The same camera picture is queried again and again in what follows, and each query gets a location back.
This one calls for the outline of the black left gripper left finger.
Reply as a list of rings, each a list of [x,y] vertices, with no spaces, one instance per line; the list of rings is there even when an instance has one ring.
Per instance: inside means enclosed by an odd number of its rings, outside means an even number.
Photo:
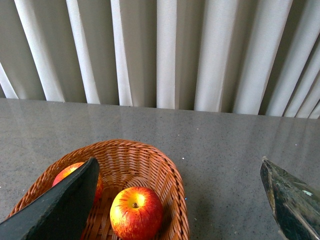
[[[0,224],[2,240],[79,240],[94,203],[100,167],[92,157]]]

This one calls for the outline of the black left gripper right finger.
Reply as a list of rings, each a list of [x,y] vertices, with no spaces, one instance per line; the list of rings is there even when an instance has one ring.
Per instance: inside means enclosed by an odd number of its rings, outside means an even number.
[[[320,238],[320,191],[288,173],[265,156],[261,181],[284,240]]]

